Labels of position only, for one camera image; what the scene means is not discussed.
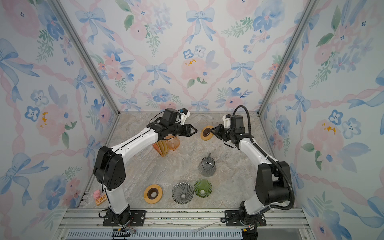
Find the wooden ring dripper base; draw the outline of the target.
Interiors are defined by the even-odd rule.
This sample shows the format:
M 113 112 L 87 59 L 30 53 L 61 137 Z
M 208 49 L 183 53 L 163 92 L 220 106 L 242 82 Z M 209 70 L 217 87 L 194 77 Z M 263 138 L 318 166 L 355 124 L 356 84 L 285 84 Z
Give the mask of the wooden ring dripper base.
M 214 136 L 214 134 L 212 133 L 212 129 L 213 128 L 214 128 L 213 126 L 206 126 L 202 130 L 202 132 L 201 132 L 201 139 L 203 141 L 208 141 L 208 140 L 210 140 Z

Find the orange coffee filter holder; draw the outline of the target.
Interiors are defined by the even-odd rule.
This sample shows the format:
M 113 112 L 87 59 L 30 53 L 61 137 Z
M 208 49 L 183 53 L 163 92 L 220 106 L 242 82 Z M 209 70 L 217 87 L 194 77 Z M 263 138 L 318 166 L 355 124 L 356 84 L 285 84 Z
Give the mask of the orange coffee filter holder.
M 165 157 L 169 153 L 169 148 L 166 141 L 158 141 L 153 144 L 153 148 L 160 154 L 160 156 Z

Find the grey glass carafe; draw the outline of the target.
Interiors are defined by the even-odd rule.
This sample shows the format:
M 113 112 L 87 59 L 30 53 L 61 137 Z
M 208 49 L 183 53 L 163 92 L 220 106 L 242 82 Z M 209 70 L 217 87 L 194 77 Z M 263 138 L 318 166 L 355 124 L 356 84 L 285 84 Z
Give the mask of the grey glass carafe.
M 212 177 L 216 172 L 216 162 L 212 158 L 211 153 L 201 160 L 199 164 L 199 171 L 205 177 Z

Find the grey glass dripper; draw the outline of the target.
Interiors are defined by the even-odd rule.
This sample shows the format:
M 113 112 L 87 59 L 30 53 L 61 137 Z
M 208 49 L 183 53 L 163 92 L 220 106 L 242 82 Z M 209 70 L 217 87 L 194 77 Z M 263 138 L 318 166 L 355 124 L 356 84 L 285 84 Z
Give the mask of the grey glass dripper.
M 173 200 L 179 205 L 188 204 L 194 196 L 194 188 L 186 182 L 177 183 L 172 190 Z

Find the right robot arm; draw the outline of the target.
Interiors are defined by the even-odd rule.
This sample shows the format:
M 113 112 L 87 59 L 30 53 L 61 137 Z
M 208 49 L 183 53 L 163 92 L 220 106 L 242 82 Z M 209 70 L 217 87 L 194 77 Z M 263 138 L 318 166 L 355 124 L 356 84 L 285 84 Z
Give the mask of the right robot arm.
M 255 195 L 241 203 L 239 220 L 254 225 L 257 218 L 271 209 L 290 210 L 295 204 L 290 166 L 269 155 L 254 139 L 251 129 L 246 132 L 242 116 L 225 115 L 223 124 L 206 127 L 204 137 L 215 136 L 243 152 L 257 166 Z

